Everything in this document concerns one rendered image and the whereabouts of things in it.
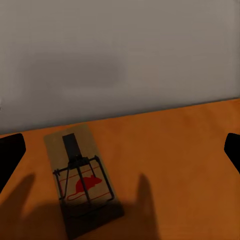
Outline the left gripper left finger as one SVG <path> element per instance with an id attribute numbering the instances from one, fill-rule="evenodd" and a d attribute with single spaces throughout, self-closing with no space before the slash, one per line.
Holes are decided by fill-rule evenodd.
<path id="1" fill-rule="evenodd" d="M 0 138 L 0 193 L 25 153 L 22 133 Z"/>

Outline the mousetrap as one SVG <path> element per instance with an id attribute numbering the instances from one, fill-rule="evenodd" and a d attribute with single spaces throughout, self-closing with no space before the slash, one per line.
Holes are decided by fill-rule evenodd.
<path id="1" fill-rule="evenodd" d="M 68 240 L 125 215 L 88 123 L 44 140 Z"/>

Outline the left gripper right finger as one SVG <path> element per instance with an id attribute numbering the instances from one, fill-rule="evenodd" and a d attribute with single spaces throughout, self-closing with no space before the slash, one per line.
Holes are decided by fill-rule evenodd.
<path id="1" fill-rule="evenodd" d="M 228 133 L 224 151 L 240 173 L 240 135 Z"/>

